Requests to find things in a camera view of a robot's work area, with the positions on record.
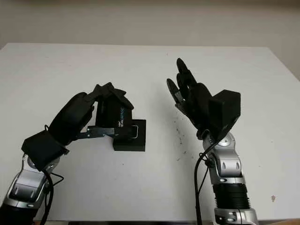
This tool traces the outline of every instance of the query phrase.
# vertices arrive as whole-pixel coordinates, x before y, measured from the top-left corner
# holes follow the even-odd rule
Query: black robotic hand
[[[198,130],[202,140],[210,133],[214,140],[221,140],[240,116],[240,93],[223,90],[212,96],[203,83],[197,83],[181,59],[177,59],[177,84],[167,79],[175,106],[185,114]]]
[[[134,107],[125,94],[125,91],[115,89],[110,82],[104,86],[97,84],[90,94],[76,94],[56,115],[48,129],[46,127],[25,139],[22,150],[41,171],[53,160],[67,154],[69,151],[65,146],[79,138],[110,135],[125,139],[134,136],[131,113]],[[90,121],[96,101],[96,125],[90,127],[89,132],[80,133]]]
[[[96,85],[90,94],[78,93],[62,108],[50,126],[27,139],[22,150],[22,169],[16,175],[0,207],[0,221],[7,225],[31,225],[42,202],[44,225],[53,200],[53,187],[63,180],[52,171],[72,141],[108,135],[115,150],[145,151],[146,120],[133,120],[133,106],[126,92],[109,82]],[[96,124],[81,130],[92,117],[98,102]],[[51,174],[62,180],[53,183]]]

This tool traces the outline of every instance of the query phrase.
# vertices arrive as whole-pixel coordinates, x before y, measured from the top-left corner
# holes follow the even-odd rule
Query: robotic arm
[[[240,116],[240,93],[223,90],[212,96],[207,87],[197,83],[181,59],[177,59],[177,86],[167,79],[175,106],[193,123],[204,153],[195,166],[197,224],[202,224],[197,183],[198,166],[204,157],[210,171],[215,193],[215,219],[218,224],[257,225],[254,209],[250,208],[241,161],[235,151],[235,139],[230,129]]]
[[[0,221],[6,225],[32,225],[45,196],[50,193],[41,224],[46,222],[52,199],[53,182],[50,174],[60,156],[72,141],[108,135],[114,138],[115,150],[145,151],[145,120],[133,120],[133,106],[111,83],[96,85],[86,94],[81,92],[62,108],[45,130],[27,138],[22,150],[22,169],[13,180],[0,208]],[[97,105],[95,126],[80,133],[89,122]]]

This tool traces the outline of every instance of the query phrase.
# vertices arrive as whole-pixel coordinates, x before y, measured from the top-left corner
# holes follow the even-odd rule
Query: black rectangular object
[[[136,138],[127,140],[113,140],[115,151],[145,151],[146,145],[146,120],[132,120],[133,126],[138,127]]]
[[[240,116],[240,93],[223,90],[209,100],[209,120],[223,130]]]

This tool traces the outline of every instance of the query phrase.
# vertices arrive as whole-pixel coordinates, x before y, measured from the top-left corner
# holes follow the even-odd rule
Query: silver robotic arm joint
[[[204,149],[212,144],[207,136]],[[257,225],[254,209],[250,208],[240,157],[235,151],[235,139],[228,133],[208,154],[210,181],[216,195],[215,218],[218,224]]]
[[[59,158],[50,163],[46,170],[51,173],[58,162]],[[24,154],[22,169],[12,182],[3,203],[18,208],[39,209],[47,185],[44,173],[38,171],[31,159]]]

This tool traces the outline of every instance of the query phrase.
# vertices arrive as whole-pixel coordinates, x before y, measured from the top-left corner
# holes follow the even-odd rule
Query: white tabletop
[[[74,94],[112,82],[127,91],[134,119],[147,120],[146,151],[115,152],[108,137],[71,143],[55,169],[65,180],[55,187],[49,219],[195,220],[193,169],[203,149],[166,85],[175,80],[178,57],[212,94],[241,93],[232,133],[258,218],[299,218],[300,83],[269,49],[254,47],[6,45],[0,200],[20,170],[24,139],[50,124]],[[213,220],[210,179],[201,206],[203,219]]]

